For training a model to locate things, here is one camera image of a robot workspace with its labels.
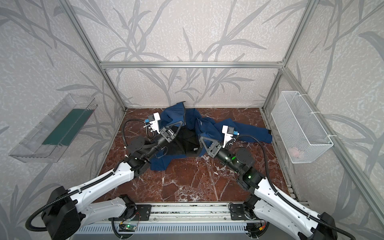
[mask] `wallpaper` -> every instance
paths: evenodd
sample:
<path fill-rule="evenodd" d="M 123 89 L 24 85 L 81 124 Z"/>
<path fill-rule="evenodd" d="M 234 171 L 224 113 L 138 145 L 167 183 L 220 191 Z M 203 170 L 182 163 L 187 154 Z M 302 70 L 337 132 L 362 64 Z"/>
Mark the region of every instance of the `wallpaper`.
<path fill-rule="evenodd" d="M 130 107 L 168 107 L 181 101 L 187 107 L 259 107 L 277 69 L 120 68 L 108 69 L 108 74 Z"/>
<path fill-rule="evenodd" d="M 0 2 L 0 238 L 50 239 L 27 217 L 53 189 L 98 174 L 123 112 L 91 63 L 58 2 Z M 23 163 L 8 154 L 68 94 L 95 97 L 95 112 L 57 163 Z M 34 224 L 43 226 L 41 219 Z"/>
<path fill-rule="evenodd" d="M 102 61 L 281 61 L 307 0 L 70 2 Z"/>
<path fill-rule="evenodd" d="M 319 5 L 288 67 L 384 197 L 384 1 Z"/>
<path fill-rule="evenodd" d="M 336 226 L 350 232 L 356 239 L 384 239 L 384 229 L 332 149 L 312 163 L 292 164 L 271 116 L 280 92 L 292 90 L 283 76 L 277 89 L 272 93 L 272 99 L 265 112 L 272 128 L 273 139 L 283 155 L 295 194 L 301 201 L 308 201 L 312 210 L 331 214 Z M 338 239 L 349 240 L 341 234 L 338 236 Z"/>

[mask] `gray floor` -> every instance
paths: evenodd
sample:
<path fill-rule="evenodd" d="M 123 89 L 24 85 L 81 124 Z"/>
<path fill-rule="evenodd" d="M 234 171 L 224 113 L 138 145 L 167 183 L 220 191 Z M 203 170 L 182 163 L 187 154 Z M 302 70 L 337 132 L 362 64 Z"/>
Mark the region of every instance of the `gray floor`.
<path fill-rule="evenodd" d="M 71 240 L 118 240 L 114 234 L 92 234 L 92 235 L 73 235 Z M 134 234 L 129 240 L 250 240 L 248 236 L 242 233 L 205 233 L 205 234 Z M 281 231 L 272 224 L 267 232 L 259 238 L 260 240 L 279 239 L 294 240 L 291 236 Z"/>

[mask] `robotic arm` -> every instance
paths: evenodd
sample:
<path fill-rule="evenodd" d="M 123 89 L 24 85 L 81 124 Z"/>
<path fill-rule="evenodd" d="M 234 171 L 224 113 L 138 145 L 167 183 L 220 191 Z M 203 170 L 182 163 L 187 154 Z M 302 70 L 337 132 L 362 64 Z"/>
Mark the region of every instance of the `robotic arm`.
<path fill-rule="evenodd" d="M 327 213 L 319 215 L 273 185 L 269 178 L 269 169 L 264 147 L 257 141 L 264 154 L 267 178 L 253 168 L 255 160 L 246 148 L 239 148 L 235 154 L 229 152 L 229 146 L 238 133 L 228 126 L 223 126 L 224 143 L 215 139 L 200 137 L 200 142 L 212 158 L 218 158 L 225 166 L 238 174 L 237 183 L 251 193 L 243 203 L 244 213 L 249 219 L 260 218 L 268 221 L 291 235 L 296 240 L 336 240 L 337 232 L 355 239 L 351 234 L 335 227 L 334 219 Z"/>
<path fill-rule="evenodd" d="M 159 120 L 159 114 L 155 113 L 145 121 L 146 127 L 149 126 L 151 131 L 158 133 L 151 141 L 138 136 L 127 145 L 129 156 L 114 169 L 68 190 L 63 186 L 55 189 L 47 204 L 28 218 L 25 227 L 35 232 L 48 231 L 52 240 L 65 240 L 80 227 L 102 219 L 133 217 L 137 208 L 127 195 L 105 202 L 92 202 L 111 189 L 144 173 L 150 166 L 150 159 L 173 141 L 183 125 L 183 122 L 179 121 L 159 129 Z M 32 225 L 32 220 L 40 213 L 46 227 Z"/>

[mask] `white wire basket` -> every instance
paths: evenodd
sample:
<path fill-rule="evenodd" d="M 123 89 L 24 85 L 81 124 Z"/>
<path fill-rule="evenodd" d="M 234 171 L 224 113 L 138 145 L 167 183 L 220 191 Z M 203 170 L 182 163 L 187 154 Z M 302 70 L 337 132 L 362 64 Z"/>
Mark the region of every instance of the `white wire basket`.
<path fill-rule="evenodd" d="M 271 114 L 292 163 L 313 162 L 333 146 L 298 91 L 282 91 Z"/>

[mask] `red marble surface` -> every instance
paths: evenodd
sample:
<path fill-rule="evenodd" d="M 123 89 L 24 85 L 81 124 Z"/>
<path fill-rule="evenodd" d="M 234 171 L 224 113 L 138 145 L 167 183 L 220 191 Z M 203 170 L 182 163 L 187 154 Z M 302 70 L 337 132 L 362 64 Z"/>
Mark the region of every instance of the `red marble surface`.
<path fill-rule="evenodd" d="M 258 108 L 199 108 L 203 117 L 211 117 L 216 121 L 231 118 L 234 121 L 265 127 Z M 148 115 L 161 112 L 162 109 L 129 109 L 125 116 L 128 118 L 146 119 Z M 145 129 L 140 122 L 129 122 L 126 136 L 145 135 Z M 279 166 L 275 151 L 271 144 L 263 143 L 268 158 L 268 166 L 272 182 L 281 190 L 288 193 L 283 173 Z M 247 147 L 256 160 L 254 167 L 265 174 L 264 158 L 261 148 L 256 143 L 237 141 L 231 148 Z M 125 149 L 119 132 L 109 151 L 100 174 L 115 167 L 124 158 Z M 208 155 L 174 159 L 165 171 L 145 173 L 130 182 L 124 183 L 100 197 L 97 202 L 113 199 L 121 194 L 127 194 L 135 202 L 182 202 L 182 201 L 244 201 L 249 195 L 236 183 L 237 174 L 223 166 L 219 160 Z"/>

